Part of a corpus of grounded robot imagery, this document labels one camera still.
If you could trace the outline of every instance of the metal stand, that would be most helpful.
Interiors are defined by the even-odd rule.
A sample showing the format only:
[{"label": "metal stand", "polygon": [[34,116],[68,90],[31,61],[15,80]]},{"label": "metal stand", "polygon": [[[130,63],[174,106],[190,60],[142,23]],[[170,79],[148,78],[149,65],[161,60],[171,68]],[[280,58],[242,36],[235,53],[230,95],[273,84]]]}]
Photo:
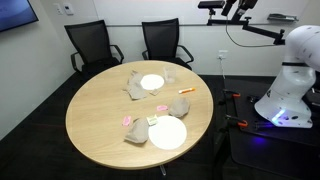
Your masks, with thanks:
[{"label": "metal stand", "polygon": [[160,165],[160,170],[161,170],[163,176],[167,175],[166,169],[164,168],[163,165]]}]

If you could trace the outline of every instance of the paper plate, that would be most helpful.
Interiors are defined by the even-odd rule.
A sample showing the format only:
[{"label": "paper plate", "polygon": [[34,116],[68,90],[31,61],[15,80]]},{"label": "paper plate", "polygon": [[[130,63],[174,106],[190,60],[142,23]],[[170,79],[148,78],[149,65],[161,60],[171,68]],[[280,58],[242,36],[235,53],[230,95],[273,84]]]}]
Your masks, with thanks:
[{"label": "paper plate", "polygon": [[140,84],[142,88],[145,90],[159,89],[163,86],[164,79],[156,74],[148,74],[143,76],[143,78],[140,81]]},{"label": "paper plate", "polygon": [[158,123],[149,127],[149,139],[160,149],[176,149],[185,142],[186,138],[186,126],[180,119],[173,116],[160,116]]}]

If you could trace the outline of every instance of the pink object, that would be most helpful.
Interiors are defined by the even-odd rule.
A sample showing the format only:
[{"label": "pink object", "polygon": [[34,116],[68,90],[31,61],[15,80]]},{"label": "pink object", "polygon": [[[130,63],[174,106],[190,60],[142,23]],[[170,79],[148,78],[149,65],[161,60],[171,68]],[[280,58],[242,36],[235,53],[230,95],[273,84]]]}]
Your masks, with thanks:
[{"label": "pink object", "polygon": [[166,111],[166,110],[168,110],[168,106],[165,106],[165,105],[157,106],[157,111]]},{"label": "pink object", "polygon": [[123,126],[129,126],[130,121],[131,121],[131,116],[126,116],[126,117],[123,118],[122,125]]}]

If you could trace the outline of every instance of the white wall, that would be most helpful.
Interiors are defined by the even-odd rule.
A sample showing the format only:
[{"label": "white wall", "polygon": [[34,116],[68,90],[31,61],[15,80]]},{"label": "white wall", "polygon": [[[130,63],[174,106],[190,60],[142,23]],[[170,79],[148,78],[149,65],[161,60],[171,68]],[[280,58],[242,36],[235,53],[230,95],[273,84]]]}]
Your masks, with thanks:
[{"label": "white wall", "polygon": [[[161,19],[179,18],[181,24],[206,23],[208,9],[199,9],[201,0],[93,0],[100,18],[105,18],[112,25],[140,25],[141,21],[156,21]],[[254,17],[253,23],[269,23],[270,13],[291,14],[300,17],[309,0],[259,0],[246,16]],[[232,15],[237,9],[237,3],[231,8]],[[222,9],[217,9],[215,17],[221,15]]]},{"label": "white wall", "polygon": [[[63,25],[99,19],[93,0],[69,0],[68,2],[75,9],[75,15],[73,16],[58,15],[55,12],[52,4],[55,2],[62,4],[64,0],[42,0],[41,2],[57,33],[66,44],[69,44],[68,47],[72,51],[74,49],[70,44]],[[315,7],[319,6],[320,1],[310,0],[300,21],[293,25],[256,27],[275,32],[279,32],[283,28],[286,30],[286,36],[292,29],[300,25],[320,25],[319,18],[315,18],[319,16],[319,11]],[[119,45],[122,49],[125,55],[124,62],[142,59],[141,52],[145,50],[145,44],[141,27],[108,27],[108,31],[111,43]],[[193,71],[198,74],[219,75],[222,73],[220,61],[216,58],[219,50],[229,51],[227,59],[222,63],[224,73],[227,75],[275,76],[281,68],[284,56],[283,46],[265,48],[242,48],[236,46],[228,38],[225,26],[182,26],[180,31],[180,44],[185,45],[195,57],[195,62],[191,66]],[[243,45],[263,45],[272,44],[273,42],[270,38],[243,31],[240,26],[230,26],[229,33],[236,42]]]},{"label": "white wall", "polygon": [[0,139],[73,73],[40,0],[30,2],[39,22],[0,33]]}]

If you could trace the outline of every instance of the wall outlet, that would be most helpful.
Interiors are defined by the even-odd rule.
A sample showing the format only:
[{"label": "wall outlet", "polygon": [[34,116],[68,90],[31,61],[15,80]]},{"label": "wall outlet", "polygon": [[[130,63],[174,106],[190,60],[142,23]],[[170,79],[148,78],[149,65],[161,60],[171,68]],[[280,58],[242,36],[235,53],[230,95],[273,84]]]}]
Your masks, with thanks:
[{"label": "wall outlet", "polygon": [[227,59],[228,50],[219,50],[217,59]]},{"label": "wall outlet", "polygon": [[62,14],[63,14],[63,11],[62,11],[62,9],[61,9],[60,4],[59,4],[59,3],[53,3],[53,5],[54,5],[57,13],[58,13],[59,15],[62,15]]}]

